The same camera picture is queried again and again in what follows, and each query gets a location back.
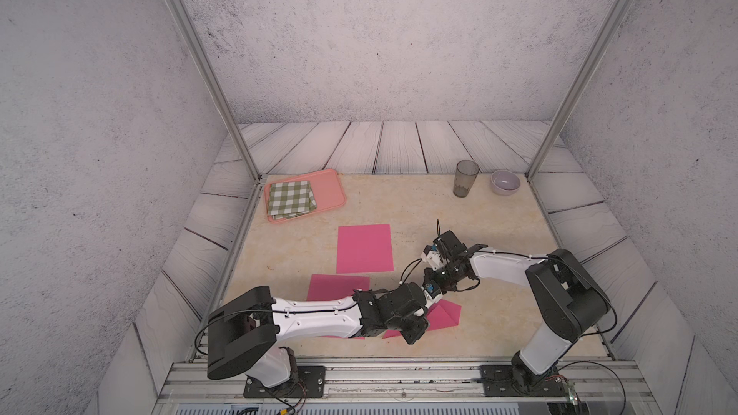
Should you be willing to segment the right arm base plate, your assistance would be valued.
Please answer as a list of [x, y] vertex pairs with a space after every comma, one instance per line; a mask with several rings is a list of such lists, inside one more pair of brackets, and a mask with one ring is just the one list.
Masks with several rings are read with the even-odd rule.
[[569, 390], [563, 377], [553, 367], [542, 375], [530, 372], [525, 366], [482, 365], [480, 382], [485, 397], [567, 397]]

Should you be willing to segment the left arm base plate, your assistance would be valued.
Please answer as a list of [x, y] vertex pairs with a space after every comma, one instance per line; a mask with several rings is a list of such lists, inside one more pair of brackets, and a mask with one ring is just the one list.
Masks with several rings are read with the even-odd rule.
[[321, 399], [324, 396], [326, 367], [298, 365], [286, 382], [266, 388], [257, 378], [247, 378], [245, 399]]

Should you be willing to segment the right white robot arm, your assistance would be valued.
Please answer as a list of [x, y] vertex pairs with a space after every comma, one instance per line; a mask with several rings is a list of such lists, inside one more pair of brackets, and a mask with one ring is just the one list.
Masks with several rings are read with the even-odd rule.
[[423, 288], [430, 300], [458, 292], [459, 283], [466, 279], [493, 279], [532, 290], [543, 323], [511, 361], [520, 385], [549, 377], [559, 359], [612, 311], [603, 288], [564, 249], [529, 256], [484, 244], [468, 247], [447, 231], [425, 247], [421, 259], [429, 265]]

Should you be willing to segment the pink square paper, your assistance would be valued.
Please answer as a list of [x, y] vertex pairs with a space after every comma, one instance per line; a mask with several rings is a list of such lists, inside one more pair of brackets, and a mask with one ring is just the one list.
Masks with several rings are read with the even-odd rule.
[[457, 327], [460, 323], [462, 306], [450, 301], [441, 300], [432, 306], [430, 311], [424, 315], [428, 320], [428, 332]]

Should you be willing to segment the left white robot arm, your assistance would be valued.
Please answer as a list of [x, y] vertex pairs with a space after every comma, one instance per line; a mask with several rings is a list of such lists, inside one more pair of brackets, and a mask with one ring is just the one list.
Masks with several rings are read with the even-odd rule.
[[209, 316], [208, 378], [245, 375], [269, 389], [296, 384], [296, 358], [284, 345], [296, 338], [376, 337], [394, 330], [412, 345], [428, 330], [427, 313], [439, 298], [431, 284], [415, 282], [318, 302], [276, 298], [269, 287], [255, 287]]

